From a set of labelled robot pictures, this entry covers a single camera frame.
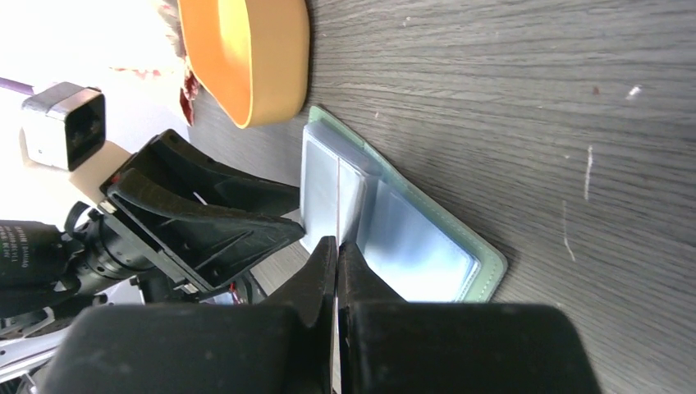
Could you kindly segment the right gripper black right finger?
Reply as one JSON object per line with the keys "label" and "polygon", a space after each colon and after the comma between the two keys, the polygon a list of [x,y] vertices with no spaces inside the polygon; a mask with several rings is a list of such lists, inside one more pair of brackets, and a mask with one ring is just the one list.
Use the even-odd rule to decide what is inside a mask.
{"label": "right gripper black right finger", "polygon": [[338,255],[345,393],[598,393],[575,326],[550,305],[408,302],[357,245]]}

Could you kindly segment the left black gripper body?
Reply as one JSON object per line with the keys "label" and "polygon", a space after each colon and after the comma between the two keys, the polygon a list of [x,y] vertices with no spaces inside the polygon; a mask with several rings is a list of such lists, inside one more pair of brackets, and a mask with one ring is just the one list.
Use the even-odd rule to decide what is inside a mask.
{"label": "left black gripper body", "polygon": [[62,242],[66,272],[83,283],[122,281],[154,269],[143,252],[107,225],[103,214],[80,201],[67,214]]}

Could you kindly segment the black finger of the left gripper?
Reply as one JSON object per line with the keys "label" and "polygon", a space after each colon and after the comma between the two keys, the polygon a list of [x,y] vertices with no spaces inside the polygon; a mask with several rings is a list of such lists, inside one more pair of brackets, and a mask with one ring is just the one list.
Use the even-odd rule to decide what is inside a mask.
{"label": "black finger of the left gripper", "polygon": [[130,169],[103,188],[115,209],[105,223],[177,288],[225,289],[305,234],[286,216],[299,208],[296,186],[244,173],[206,187],[175,186],[169,190]]}
{"label": "black finger of the left gripper", "polygon": [[297,186],[264,179],[220,163],[172,129],[154,136],[132,154],[100,190],[105,192],[130,169],[191,201],[198,195],[207,204],[270,216],[285,215],[300,205]]}

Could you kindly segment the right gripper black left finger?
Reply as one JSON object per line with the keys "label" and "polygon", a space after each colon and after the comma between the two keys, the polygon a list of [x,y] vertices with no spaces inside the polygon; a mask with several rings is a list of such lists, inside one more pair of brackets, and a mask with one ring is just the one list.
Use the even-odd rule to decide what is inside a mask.
{"label": "right gripper black left finger", "polygon": [[337,242],[256,305],[121,305],[81,313],[42,393],[329,393]]}

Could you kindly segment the light green card holder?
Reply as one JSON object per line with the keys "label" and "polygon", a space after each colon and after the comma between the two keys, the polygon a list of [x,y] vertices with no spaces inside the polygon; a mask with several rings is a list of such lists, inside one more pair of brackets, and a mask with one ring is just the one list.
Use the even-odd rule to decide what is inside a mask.
{"label": "light green card holder", "polygon": [[301,244],[324,236],[357,244],[368,266],[411,302],[487,302],[505,256],[426,195],[325,109],[304,126]]}

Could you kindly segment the yellow oval tray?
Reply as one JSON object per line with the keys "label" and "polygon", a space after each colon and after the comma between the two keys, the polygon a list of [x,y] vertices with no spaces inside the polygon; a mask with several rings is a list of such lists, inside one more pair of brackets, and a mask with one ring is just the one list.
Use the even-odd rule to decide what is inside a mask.
{"label": "yellow oval tray", "polygon": [[178,7],[190,68],[236,127],[300,112],[310,59],[305,1],[191,0]]}

